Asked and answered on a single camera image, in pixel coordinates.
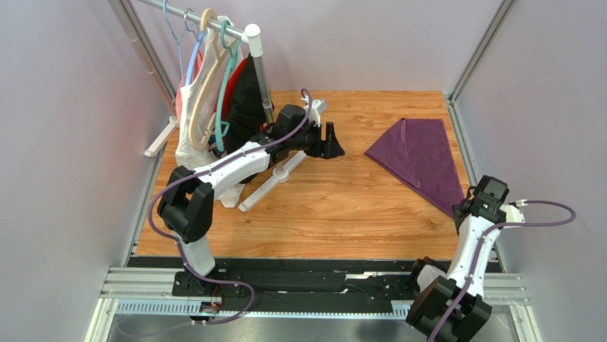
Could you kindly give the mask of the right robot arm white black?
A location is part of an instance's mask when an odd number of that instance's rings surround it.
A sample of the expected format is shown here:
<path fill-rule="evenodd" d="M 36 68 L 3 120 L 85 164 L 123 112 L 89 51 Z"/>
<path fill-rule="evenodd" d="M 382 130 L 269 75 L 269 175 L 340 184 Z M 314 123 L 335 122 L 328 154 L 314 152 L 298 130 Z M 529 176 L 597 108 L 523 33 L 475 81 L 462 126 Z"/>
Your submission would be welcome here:
<path fill-rule="evenodd" d="M 429 258 L 418 259 L 408 279 L 415 296 L 406 323 L 427 341 L 471 341 L 489 321 L 492 307 L 484 301 L 484 275 L 505 222 L 509 188 L 483 176 L 453 207 L 459 241 L 448 270 Z"/>

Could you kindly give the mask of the purple cloth napkin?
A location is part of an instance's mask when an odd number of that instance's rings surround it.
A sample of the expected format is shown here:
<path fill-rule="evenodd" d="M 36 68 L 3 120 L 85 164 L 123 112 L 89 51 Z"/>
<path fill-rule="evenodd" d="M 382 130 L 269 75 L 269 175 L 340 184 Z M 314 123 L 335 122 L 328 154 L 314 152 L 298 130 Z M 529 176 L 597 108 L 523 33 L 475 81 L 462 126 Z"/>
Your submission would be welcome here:
<path fill-rule="evenodd" d="M 400 119 L 365 155 L 449 217 L 464 199 L 441 119 Z"/>

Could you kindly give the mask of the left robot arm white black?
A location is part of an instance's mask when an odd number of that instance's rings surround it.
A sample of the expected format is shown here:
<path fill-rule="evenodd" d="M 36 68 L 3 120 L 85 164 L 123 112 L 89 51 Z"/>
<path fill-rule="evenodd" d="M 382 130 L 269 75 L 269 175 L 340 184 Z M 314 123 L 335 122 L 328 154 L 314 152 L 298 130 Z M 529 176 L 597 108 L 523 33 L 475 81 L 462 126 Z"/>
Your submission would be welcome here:
<path fill-rule="evenodd" d="M 318 123 L 310 110 L 285 105 L 275 123 L 225 158 L 194 170 L 179 166 L 172 171 L 154 201 L 183 259 L 182 285 L 191 283 L 196 291 L 208 294 L 225 283 L 208 278 L 216 266 L 207 238 L 214 202 L 230 187 L 285 160 L 291 151 L 326 160 L 345 154 L 332 122 Z"/>

